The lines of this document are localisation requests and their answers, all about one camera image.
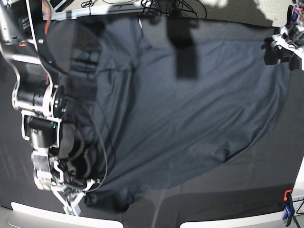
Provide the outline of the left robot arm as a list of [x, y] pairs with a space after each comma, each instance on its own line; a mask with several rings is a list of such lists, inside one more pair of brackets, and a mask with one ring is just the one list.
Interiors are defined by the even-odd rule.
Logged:
[[266, 65], [288, 63], [291, 71], [304, 69], [304, 2], [294, 0], [289, 5], [286, 24], [274, 30], [272, 36], [265, 39]]

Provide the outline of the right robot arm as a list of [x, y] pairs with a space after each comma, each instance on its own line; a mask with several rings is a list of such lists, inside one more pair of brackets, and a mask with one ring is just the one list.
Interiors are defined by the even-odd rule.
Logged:
[[84, 196], [95, 181], [80, 178], [73, 158], [61, 159], [62, 118], [66, 110], [64, 72], [47, 44], [49, 22], [43, 20], [42, 0], [3, 0], [0, 3], [0, 52], [17, 81], [11, 102], [22, 115], [21, 133], [33, 151], [33, 177], [38, 189]]

